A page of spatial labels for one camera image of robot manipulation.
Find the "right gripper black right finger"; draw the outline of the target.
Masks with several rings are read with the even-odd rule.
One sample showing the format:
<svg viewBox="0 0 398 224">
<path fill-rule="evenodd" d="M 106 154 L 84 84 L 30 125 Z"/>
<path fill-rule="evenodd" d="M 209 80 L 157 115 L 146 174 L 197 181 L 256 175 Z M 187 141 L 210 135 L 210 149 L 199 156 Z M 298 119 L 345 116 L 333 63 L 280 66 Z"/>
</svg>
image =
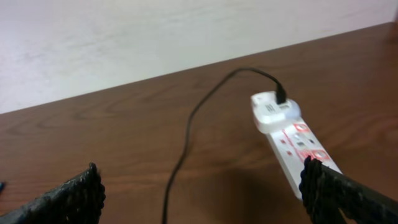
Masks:
<svg viewBox="0 0 398 224">
<path fill-rule="evenodd" d="M 312 223 L 397 223 L 397 201 L 308 156 L 299 190 Z"/>
</svg>

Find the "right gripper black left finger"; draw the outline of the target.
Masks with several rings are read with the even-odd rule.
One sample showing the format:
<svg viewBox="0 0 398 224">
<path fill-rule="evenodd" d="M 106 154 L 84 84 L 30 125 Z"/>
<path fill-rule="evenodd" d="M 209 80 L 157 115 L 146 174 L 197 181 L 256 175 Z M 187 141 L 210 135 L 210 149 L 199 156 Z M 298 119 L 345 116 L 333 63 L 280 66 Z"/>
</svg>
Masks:
<svg viewBox="0 0 398 224">
<path fill-rule="evenodd" d="M 1 224 L 98 224 L 105 187 L 96 164 L 18 209 L 1 215 Z"/>
</svg>

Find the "white power strip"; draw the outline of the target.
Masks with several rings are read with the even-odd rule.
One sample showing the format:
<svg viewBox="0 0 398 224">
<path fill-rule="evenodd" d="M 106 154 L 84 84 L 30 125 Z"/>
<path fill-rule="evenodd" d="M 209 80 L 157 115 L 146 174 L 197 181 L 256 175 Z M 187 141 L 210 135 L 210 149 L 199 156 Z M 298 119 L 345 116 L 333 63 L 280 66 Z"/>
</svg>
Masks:
<svg viewBox="0 0 398 224">
<path fill-rule="evenodd" d="M 299 190 L 300 174 L 304 170 L 304 160 L 307 157 L 318 159 L 323 165 L 341 172 L 302 118 L 294 120 L 285 128 L 267 134 L 266 137 L 298 199 L 302 198 Z"/>
</svg>

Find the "white usb wall charger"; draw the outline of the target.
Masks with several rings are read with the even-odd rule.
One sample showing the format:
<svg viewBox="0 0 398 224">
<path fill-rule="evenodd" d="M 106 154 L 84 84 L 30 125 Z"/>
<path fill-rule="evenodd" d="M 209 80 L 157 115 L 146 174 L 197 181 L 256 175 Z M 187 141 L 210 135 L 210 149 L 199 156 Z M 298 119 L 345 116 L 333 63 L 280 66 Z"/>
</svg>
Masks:
<svg viewBox="0 0 398 224">
<path fill-rule="evenodd" d="M 299 105 L 291 99 L 278 105 L 275 91 L 252 95 L 251 106 L 255 125 L 262 134 L 284 129 L 301 118 Z"/>
</svg>

